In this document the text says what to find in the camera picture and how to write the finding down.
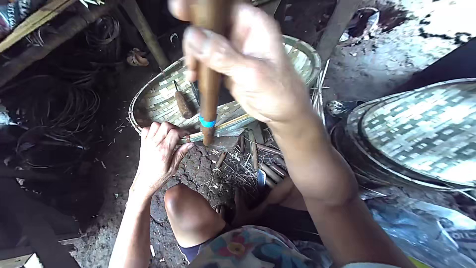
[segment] hammer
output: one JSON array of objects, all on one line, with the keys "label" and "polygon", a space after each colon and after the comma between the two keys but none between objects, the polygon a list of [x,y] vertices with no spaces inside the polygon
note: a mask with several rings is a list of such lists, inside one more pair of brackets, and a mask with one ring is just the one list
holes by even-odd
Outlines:
[{"label": "hammer", "polygon": [[[196,0],[191,5],[192,23],[218,34],[225,35],[229,25],[232,0]],[[221,74],[199,64],[198,80],[200,91],[200,123],[203,144],[209,146],[213,141],[217,119],[218,94]]]}]

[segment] plastic bag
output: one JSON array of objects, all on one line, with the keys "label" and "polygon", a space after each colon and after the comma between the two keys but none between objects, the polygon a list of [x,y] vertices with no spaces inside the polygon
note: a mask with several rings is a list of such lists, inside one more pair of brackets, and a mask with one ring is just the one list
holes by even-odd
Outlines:
[{"label": "plastic bag", "polygon": [[476,222],[408,197],[366,201],[373,218],[407,256],[434,268],[476,267]]}]

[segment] woven bamboo basket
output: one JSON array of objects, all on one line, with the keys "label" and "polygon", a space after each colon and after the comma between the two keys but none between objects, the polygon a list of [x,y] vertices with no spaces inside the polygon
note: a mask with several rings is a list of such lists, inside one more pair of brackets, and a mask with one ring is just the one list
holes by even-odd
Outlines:
[{"label": "woven bamboo basket", "polygon": [[[304,41],[286,35],[283,35],[283,44],[296,71],[310,88],[316,83],[321,69],[321,59],[316,50]],[[192,85],[185,79],[185,70],[185,61],[184,58],[181,58],[147,82],[132,99],[129,118],[138,133],[141,132],[142,127],[149,126],[152,122],[170,122],[192,133],[187,139],[182,139],[180,143],[203,140],[198,120],[199,113],[192,118],[185,119],[182,117],[175,99],[177,90],[174,80],[188,103],[196,111],[199,110]],[[217,107],[215,136],[239,135],[240,130],[242,131],[245,125],[254,120],[236,101],[220,105]]]}]

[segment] flat woven basket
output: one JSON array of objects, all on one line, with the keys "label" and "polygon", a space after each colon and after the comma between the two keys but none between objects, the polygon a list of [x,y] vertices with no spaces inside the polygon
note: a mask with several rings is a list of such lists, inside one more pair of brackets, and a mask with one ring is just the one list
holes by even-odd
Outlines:
[{"label": "flat woven basket", "polygon": [[[316,84],[321,69],[321,59],[316,50],[304,41],[286,35],[283,35],[283,44],[296,71],[302,76],[307,87],[312,87]],[[129,117],[132,126],[138,133],[141,132],[142,127],[150,126],[152,122],[170,122],[193,133],[189,136],[190,141],[203,140],[198,121],[199,113],[190,119],[185,119],[182,117],[175,99],[177,90],[174,80],[188,103],[194,106],[196,111],[199,110],[191,84],[185,80],[185,70],[185,61],[184,58],[181,58],[147,82],[132,99]],[[238,130],[254,120],[236,101],[221,105],[217,108],[215,135],[226,135],[226,133]]]}]

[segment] leg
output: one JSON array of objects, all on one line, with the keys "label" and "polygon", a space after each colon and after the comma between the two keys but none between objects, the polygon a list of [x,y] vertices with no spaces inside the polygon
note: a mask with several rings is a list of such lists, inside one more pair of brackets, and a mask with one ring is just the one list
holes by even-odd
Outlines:
[{"label": "leg", "polygon": [[165,210],[181,247],[193,247],[216,236],[225,221],[196,191],[179,183],[165,193]]},{"label": "leg", "polygon": [[268,205],[280,205],[295,210],[307,211],[304,199],[290,177],[284,178],[282,182],[277,184],[256,208],[249,210],[239,191],[235,193],[235,205],[236,214],[232,222],[234,227],[253,223],[261,217]]}]

